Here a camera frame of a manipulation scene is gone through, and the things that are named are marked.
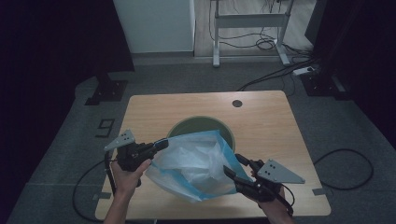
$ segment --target cable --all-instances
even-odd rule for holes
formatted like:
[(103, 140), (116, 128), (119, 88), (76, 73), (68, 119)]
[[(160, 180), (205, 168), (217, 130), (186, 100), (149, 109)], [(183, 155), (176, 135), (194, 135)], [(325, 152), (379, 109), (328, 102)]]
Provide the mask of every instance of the cable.
[[(296, 90), (296, 87), (295, 87), (294, 78), (293, 78), (293, 76), (291, 75), (291, 73), (287, 73), (287, 74), (286, 74), (286, 71), (285, 71), (284, 74), (283, 74), (283, 76), (286, 76), (286, 75), (289, 75), (289, 76), (290, 76), (291, 82), (293, 83), (293, 90), (292, 90), (292, 92), (286, 95), (286, 97), (289, 97), (289, 96), (294, 95), (295, 90)], [(282, 83), (283, 83), (282, 91), (284, 91), (284, 90), (285, 90), (285, 87), (286, 87), (285, 81), (283, 80), (283, 76), (280, 77), (280, 78), (282, 79)]]
[(236, 7), (235, 7), (235, 0), (233, 0), (233, 9), (239, 14), (239, 11), (236, 10)]
[[(290, 67), (282, 68), (280, 70), (277, 70), (275, 72), (267, 74), (267, 75), (265, 75), (263, 77), (259, 77), (257, 79), (254, 79), (254, 80), (250, 81), (249, 83), (247, 83), (247, 84), (243, 85), (241, 88), (239, 88), (237, 91), (244, 91), (250, 85), (253, 85), (253, 84), (256, 84), (256, 83), (259, 83), (259, 82), (262, 82), (262, 81), (265, 81), (265, 80), (268, 80), (268, 79), (271, 79), (271, 78), (283, 77), (285, 75), (288, 75), (288, 74), (292, 73), (292, 71), (295, 70), (295, 69), (307, 66), (308, 64), (311, 64), (311, 63), (315, 63), (316, 61), (317, 61), (317, 59), (309, 59), (309, 60), (306, 60), (306, 61), (301, 62), (301, 63), (296, 63), (296, 64), (294, 64), (294, 65), (292, 65)], [(282, 75), (274, 76), (275, 74), (280, 73), (282, 71), (285, 71)]]
[(291, 194), (291, 198), (293, 199), (293, 201), (292, 201), (292, 203), (290, 204), (290, 206), (293, 206), (294, 203), (295, 203), (295, 201), (296, 201), (295, 198), (294, 198), (293, 192), (291, 191), (291, 189), (289, 189), (289, 188), (286, 187), (285, 185), (282, 184), (282, 186), (283, 186), (283, 188), (287, 189), (287, 190), (289, 191), (289, 193)]
[(276, 198), (277, 198), (281, 203), (283, 203), (283, 205), (285, 205), (286, 210), (287, 210), (289, 216), (292, 217), (292, 216), (293, 216), (293, 213), (294, 213), (294, 210), (293, 210), (293, 207), (289, 204), (289, 202), (286, 201), (286, 199), (285, 199), (284, 197), (282, 197), (281, 195), (279, 195), (278, 193), (276, 194)]
[[(272, 9), (273, 9), (274, 3), (275, 3), (275, 0), (273, 0), (272, 5), (271, 5), (271, 3), (269, 3), (267, 1), (270, 13), (272, 13)], [(282, 5), (282, 1), (279, 0), (278, 13), (280, 12), (281, 5)], [(211, 31), (211, 28), (210, 28), (211, 27), (211, 16), (210, 16), (211, 15), (211, 11), (212, 11), (212, 2), (210, 1), (210, 3), (209, 3), (209, 13), (208, 13), (209, 14), (209, 35), (210, 35), (210, 38), (212, 40), (215, 40), (213, 38), (212, 31)], [(251, 33), (251, 34), (247, 34), (247, 35), (239, 35), (239, 36), (231, 36), (231, 37), (223, 37), (223, 36), (219, 35), (219, 39), (236, 39), (236, 38), (242, 38), (242, 37), (246, 37), (246, 36), (250, 36), (250, 35), (259, 35), (260, 39), (258, 39), (254, 45), (236, 46), (236, 45), (233, 45), (233, 44), (230, 44), (230, 43), (227, 43), (227, 42), (223, 42), (223, 41), (219, 41), (219, 44), (228, 45), (228, 46), (231, 46), (231, 47), (236, 48), (236, 49), (250, 49), (250, 48), (258, 48), (258, 49), (261, 49), (261, 50), (273, 49), (275, 47), (275, 43), (274, 43), (275, 39), (273, 37), (269, 36), (269, 35), (264, 35), (262, 33), (263, 31), (264, 31), (264, 28), (262, 28), (262, 30), (261, 30), (261, 32), (259, 34)], [(276, 27), (276, 35), (277, 35), (277, 38), (279, 38), (279, 27)], [(268, 46), (268, 48), (265, 48), (265, 47), (262, 47), (262, 44), (266, 44), (266, 45), (269, 45), (269, 46)], [(300, 55), (307, 55), (307, 56), (312, 54), (312, 50), (295, 49), (295, 48), (292, 48), (291, 46), (289, 46), (289, 45), (287, 45), (285, 43), (282, 43), (282, 45), (285, 46), (286, 50), (289, 51), (289, 52), (294, 52), (294, 53), (297, 53), (297, 54), (300, 54)]]
[(367, 184), (367, 183), (373, 178), (373, 175), (374, 175), (374, 166), (372, 165), (372, 163), (370, 162), (370, 160), (367, 159), (367, 157), (365, 157), (365, 156), (364, 156), (363, 154), (361, 154), (359, 151), (356, 151), (356, 150), (354, 150), (354, 149), (349, 149), (349, 148), (339, 148), (339, 149), (336, 149), (336, 150), (334, 150), (334, 151), (331, 151), (331, 152), (329, 152), (329, 153), (324, 154), (322, 157), (320, 157), (317, 161), (314, 162), (314, 165), (316, 165), (318, 162), (320, 162), (320, 161), (323, 160), (324, 158), (326, 158), (326, 157), (332, 155), (333, 153), (335, 153), (335, 152), (340, 152), (340, 151), (350, 151), (350, 152), (356, 153), (356, 154), (360, 155), (361, 157), (363, 157), (363, 158), (369, 163), (369, 165), (370, 165), (371, 171), (370, 171), (369, 176), (368, 176), (365, 180), (363, 180), (361, 183), (359, 183), (359, 184), (357, 184), (357, 185), (355, 185), (355, 186), (353, 186), (353, 187), (349, 187), (349, 188), (337, 187), (337, 186), (330, 185), (330, 184), (328, 184), (328, 183), (326, 183), (326, 182), (323, 182), (323, 181), (320, 181), (320, 183), (321, 183), (322, 185), (324, 185), (324, 186), (327, 186), (327, 187), (331, 188), (331, 189), (339, 189), (339, 190), (352, 190), (352, 189), (358, 189), (358, 188), (362, 187), (363, 185)]
[(294, 59), (296, 59), (296, 58), (307, 58), (307, 59), (309, 59), (310, 57), (309, 56), (305, 56), (305, 55), (293, 56), (293, 57), (291, 57), (291, 61), (293, 63), (297, 63), (297, 62), (294, 61)]
[(108, 181), (110, 182), (110, 186), (111, 186), (111, 191), (113, 192), (113, 195), (116, 195), (116, 183), (114, 182), (114, 177), (113, 174), (111, 173), (111, 169), (110, 169), (110, 152), (107, 151), (105, 153), (105, 169), (106, 169), (106, 174), (108, 176)]
[(78, 187), (79, 183), (81, 182), (81, 180), (82, 180), (91, 170), (93, 170), (96, 166), (100, 165), (102, 162), (103, 162), (103, 161), (99, 161), (99, 162), (96, 163), (93, 167), (91, 167), (88, 171), (86, 171), (86, 172), (84, 173), (84, 175), (82, 175), (82, 176), (79, 178), (78, 182), (76, 183), (76, 185), (74, 186), (74, 189), (73, 189), (73, 198), (72, 198), (72, 201), (73, 201), (73, 209), (76, 211), (76, 213), (77, 213), (80, 217), (82, 217), (82, 218), (84, 218), (84, 219), (86, 219), (86, 220), (89, 220), (89, 221), (91, 221), (91, 222), (103, 222), (103, 221), (101, 221), (101, 220), (99, 220), (99, 219), (93, 219), (93, 218), (90, 218), (90, 217), (86, 217), (85, 215), (83, 215), (82, 213), (80, 213), (80, 212), (78, 211), (78, 208), (77, 208), (77, 205), (76, 205), (76, 192), (77, 192), (77, 187)]
[(264, 3), (262, 4), (262, 8), (260, 9), (260, 13), (264, 13), (264, 9), (269, 6), (268, 1), (269, 0), (265, 0)]

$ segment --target black curtain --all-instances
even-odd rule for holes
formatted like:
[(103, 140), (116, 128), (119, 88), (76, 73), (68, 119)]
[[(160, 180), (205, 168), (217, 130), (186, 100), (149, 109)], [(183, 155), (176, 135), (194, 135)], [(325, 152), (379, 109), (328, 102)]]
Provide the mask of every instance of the black curtain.
[(0, 2), (1, 217), (61, 127), (81, 81), (133, 71), (112, 0)]
[[(350, 99), (396, 148), (393, 3), (327, 1), (314, 53), (323, 61), (318, 79), (330, 82), (338, 77)], [(357, 13), (351, 16), (354, 9)]]

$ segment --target white wall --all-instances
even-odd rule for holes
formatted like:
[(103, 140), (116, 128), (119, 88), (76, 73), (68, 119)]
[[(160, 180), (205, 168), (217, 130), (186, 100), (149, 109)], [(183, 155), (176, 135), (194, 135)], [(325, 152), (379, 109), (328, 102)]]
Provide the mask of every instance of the white wall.
[(113, 0), (131, 53), (193, 51), (193, 0)]

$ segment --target hand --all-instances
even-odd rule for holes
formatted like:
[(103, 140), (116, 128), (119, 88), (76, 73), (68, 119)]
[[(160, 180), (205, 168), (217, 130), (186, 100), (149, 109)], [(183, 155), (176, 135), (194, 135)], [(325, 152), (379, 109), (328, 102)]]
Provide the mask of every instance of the hand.
[[(283, 187), (280, 189), (279, 194), (285, 198), (285, 190)], [(262, 208), (265, 215), (267, 215), (271, 224), (294, 223), (285, 205), (278, 199), (268, 203), (258, 203), (258, 205)]]
[(144, 161), (134, 172), (123, 171), (117, 161), (111, 162), (111, 171), (116, 182), (116, 195), (108, 209), (105, 224), (125, 223), (129, 201), (134, 195), (137, 182), (143, 172), (149, 168), (151, 160)]
[(146, 160), (134, 172), (128, 172), (123, 171), (117, 161), (111, 162), (111, 170), (117, 187), (116, 195), (131, 199), (139, 178), (150, 165), (151, 160)]

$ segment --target circular hole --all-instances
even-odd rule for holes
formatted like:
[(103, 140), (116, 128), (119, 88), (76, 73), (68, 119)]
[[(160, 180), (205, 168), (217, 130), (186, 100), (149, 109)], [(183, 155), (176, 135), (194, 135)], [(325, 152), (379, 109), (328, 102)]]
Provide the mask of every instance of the circular hole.
[(234, 100), (234, 101), (233, 101), (233, 106), (234, 106), (234, 107), (241, 107), (241, 106), (242, 106), (242, 101), (240, 101), (240, 100)]

